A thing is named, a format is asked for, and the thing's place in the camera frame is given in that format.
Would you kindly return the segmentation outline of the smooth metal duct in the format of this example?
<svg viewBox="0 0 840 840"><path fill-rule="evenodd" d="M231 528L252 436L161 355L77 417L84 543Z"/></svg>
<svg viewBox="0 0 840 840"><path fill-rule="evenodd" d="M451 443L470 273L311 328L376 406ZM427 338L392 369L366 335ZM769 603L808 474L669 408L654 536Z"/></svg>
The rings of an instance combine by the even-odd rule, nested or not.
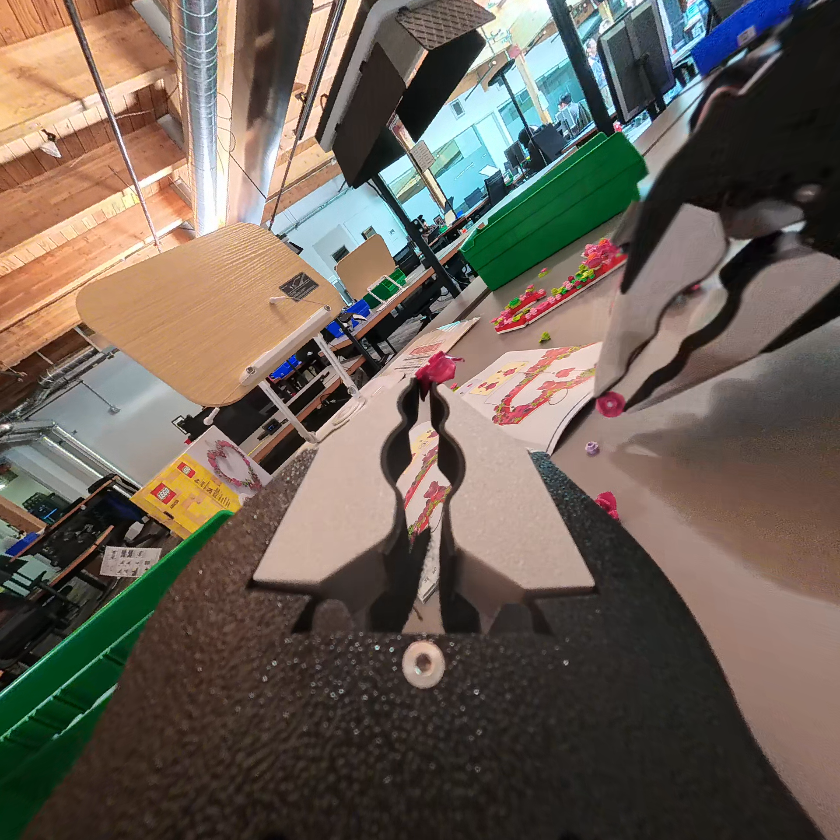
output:
<svg viewBox="0 0 840 840"><path fill-rule="evenodd" d="M312 1L217 5L218 144L226 224L260 224L305 44Z"/></svg>

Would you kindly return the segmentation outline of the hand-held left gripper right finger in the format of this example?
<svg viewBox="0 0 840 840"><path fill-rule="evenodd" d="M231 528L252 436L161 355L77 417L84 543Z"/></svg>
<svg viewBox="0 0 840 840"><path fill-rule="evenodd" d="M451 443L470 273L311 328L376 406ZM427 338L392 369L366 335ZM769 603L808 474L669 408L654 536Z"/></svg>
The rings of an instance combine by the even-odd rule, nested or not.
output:
<svg viewBox="0 0 840 840"><path fill-rule="evenodd" d="M450 490L439 527L446 632L479 632L513 608L545 629L539 604L595 593L595 579L526 446L448 388L429 389L437 467Z"/></svg>

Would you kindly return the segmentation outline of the black pillar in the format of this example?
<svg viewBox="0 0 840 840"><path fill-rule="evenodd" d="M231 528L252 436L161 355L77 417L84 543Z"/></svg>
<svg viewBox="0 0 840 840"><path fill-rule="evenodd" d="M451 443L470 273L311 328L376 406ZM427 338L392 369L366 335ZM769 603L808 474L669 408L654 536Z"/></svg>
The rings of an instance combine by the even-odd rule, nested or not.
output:
<svg viewBox="0 0 840 840"><path fill-rule="evenodd" d="M547 1L547 5L574 74L581 85L592 120L598 131L609 136L614 133L613 120L596 84L570 9L565 1Z"/></svg>

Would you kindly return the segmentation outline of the small wooden board stand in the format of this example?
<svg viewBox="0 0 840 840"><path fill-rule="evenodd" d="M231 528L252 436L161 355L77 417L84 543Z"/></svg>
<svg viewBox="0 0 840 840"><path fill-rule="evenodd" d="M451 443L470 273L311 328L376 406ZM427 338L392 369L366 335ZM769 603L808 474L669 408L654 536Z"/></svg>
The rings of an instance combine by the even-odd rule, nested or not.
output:
<svg viewBox="0 0 840 840"><path fill-rule="evenodd" d="M389 277L396 268L385 240L380 234L374 234L342 257L335 270L351 298L359 300L370 287L376 286L383 277Z"/></svg>

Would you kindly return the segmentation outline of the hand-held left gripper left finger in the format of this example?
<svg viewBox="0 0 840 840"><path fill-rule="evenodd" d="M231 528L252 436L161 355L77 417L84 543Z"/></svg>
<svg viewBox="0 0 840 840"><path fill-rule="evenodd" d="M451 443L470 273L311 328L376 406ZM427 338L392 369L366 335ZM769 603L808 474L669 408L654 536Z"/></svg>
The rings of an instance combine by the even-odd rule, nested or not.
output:
<svg viewBox="0 0 840 840"><path fill-rule="evenodd" d="M410 466L421 392L401 380L317 448L253 584L336 601L375 632L401 632L421 578L397 481Z"/></svg>

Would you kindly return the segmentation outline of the heart-shaped lego build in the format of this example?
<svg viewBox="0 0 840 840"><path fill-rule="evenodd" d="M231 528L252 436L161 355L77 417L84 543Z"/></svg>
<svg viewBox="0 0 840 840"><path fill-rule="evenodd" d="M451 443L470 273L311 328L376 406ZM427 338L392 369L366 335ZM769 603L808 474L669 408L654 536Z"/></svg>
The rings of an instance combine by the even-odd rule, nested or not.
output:
<svg viewBox="0 0 840 840"><path fill-rule="evenodd" d="M626 262L627 254L621 248L609 238L600 238L584 247L577 270L562 285L550 290L529 285L521 295L510 299L490 323L496 333L524 329L623 268Z"/></svg>

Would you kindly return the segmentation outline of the black monitor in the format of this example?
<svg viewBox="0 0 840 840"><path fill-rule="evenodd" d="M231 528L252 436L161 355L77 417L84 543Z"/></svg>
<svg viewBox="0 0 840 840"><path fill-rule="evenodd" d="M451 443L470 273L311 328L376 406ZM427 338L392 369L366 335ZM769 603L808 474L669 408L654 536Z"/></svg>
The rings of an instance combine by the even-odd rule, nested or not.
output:
<svg viewBox="0 0 840 840"><path fill-rule="evenodd" d="M655 119L665 110L665 94L675 86L676 78L659 2L637 3L595 43L617 119L623 126L640 114Z"/></svg>

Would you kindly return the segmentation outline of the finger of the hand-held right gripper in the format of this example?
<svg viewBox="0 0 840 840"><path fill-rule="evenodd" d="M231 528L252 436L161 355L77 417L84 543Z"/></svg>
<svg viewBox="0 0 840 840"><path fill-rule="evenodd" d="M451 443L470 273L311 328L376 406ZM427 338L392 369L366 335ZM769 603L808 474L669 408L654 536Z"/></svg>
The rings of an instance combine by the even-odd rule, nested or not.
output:
<svg viewBox="0 0 840 840"><path fill-rule="evenodd" d="M749 241L719 272L725 297L675 355L652 371L624 410L641 410L799 338L837 315L838 258L807 247L795 232Z"/></svg>
<svg viewBox="0 0 840 840"><path fill-rule="evenodd" d="M597 397L613 392L657 335L665 311L680 292L709 276L728 251L718 211L681 204L655 231L651 203L637 212L620 290L595 371Z"/></svg>

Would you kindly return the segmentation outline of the small green bin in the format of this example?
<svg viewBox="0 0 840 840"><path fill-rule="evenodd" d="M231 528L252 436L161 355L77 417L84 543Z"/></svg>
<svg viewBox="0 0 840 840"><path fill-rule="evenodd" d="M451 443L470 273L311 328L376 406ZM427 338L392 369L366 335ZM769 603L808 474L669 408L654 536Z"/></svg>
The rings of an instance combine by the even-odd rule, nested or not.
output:
<svg viewBox="0 0 840 840"><path fill-rule="evenodd" d="M373 310L400 294L405 285L406 275L400 269L395 269L390 275L381 276L369 286L363 300Z"/></svg>

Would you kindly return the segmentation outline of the black stand pole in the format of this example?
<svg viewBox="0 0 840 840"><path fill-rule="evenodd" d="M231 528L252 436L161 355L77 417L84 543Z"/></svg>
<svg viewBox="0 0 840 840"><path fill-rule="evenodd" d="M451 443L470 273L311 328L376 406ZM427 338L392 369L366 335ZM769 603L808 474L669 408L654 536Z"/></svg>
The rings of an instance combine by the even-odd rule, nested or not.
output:
<svg viewBox="0 0 840 840"><path fill-rule="evenodd" d="M393 211L398 221L404 227L407 236L419 249L421 256L423 257L425 267L433 270L435 278L443 284L453 299L457 298L462 291L461 287L455 279L449 275L446 268L441 264L435 255L435 252L433 252L428 243L418 232L417 228L403 210L402 205L398 202L388 185L383 181L381 175L378 173L373 174L371 178L371 185L379 193L386 205Z"/></svg>

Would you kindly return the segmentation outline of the yellow lego box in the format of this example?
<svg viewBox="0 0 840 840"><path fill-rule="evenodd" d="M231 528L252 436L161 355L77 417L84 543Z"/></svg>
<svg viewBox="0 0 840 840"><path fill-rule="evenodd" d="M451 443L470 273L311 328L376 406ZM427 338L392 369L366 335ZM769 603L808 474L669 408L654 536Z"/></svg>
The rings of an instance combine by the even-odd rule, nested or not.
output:
<svg viewBox="0 0 840 840"><path fill-rule="evenodd" d="M220 512L236 513L271 481L241 447L210 426L131 501L181 539Z"/></svg>

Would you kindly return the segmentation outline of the wooden board on white stand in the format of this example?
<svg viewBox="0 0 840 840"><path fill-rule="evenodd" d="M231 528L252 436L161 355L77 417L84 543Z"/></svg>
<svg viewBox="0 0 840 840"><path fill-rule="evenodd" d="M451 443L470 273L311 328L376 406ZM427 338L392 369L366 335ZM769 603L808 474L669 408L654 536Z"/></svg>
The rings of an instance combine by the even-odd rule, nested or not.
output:
<svg viewBox="0 0 840 840"><path fill-rule="evenodd" d="M364 404L322 331L344 302L333 284L268 229L236 223L92 280L77 295L81 320L184 398L235 403L258 387L309 443L311 434L271 391L268 376L314 340Z"/></svg>

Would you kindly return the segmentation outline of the green plastic bin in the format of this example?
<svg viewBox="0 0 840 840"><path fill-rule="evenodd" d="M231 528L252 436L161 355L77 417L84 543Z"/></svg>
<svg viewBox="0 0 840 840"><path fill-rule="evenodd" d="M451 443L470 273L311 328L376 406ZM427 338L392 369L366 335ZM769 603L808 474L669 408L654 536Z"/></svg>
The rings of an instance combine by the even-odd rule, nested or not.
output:
<svg viewBox="0 0 840 840"><path fill-rule="evenodd" d="M2 692L2 839L22 836L71 769L161 598L231 517L215 515Z"/></svg>

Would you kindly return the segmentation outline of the white cardboard sheet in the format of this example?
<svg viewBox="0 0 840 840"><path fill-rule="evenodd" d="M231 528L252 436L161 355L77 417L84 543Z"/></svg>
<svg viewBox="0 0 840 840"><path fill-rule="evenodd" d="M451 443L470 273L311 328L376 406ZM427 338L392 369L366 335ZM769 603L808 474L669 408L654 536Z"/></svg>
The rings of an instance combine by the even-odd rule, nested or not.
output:
<svg viewBox="0 0 840 840"><path fill-rule="evenodd" d="M451 322L433 331L419 333L389 364L388 371L414 375L435 354L450 354L455 345L472 330L480 318Z"/></svg>

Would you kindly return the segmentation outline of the printed paper sheet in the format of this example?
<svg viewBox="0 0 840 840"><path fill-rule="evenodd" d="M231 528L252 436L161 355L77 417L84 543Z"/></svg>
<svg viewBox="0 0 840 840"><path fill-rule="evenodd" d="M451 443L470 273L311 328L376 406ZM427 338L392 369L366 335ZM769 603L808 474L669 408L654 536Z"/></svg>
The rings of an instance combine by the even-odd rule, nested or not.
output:
<svg viewBox="0 0 840 840"><path fill-rule="evenodd" d="M99 575L135 580L154 567L161 554L161 548L108 546L102 553Z"/></svg>

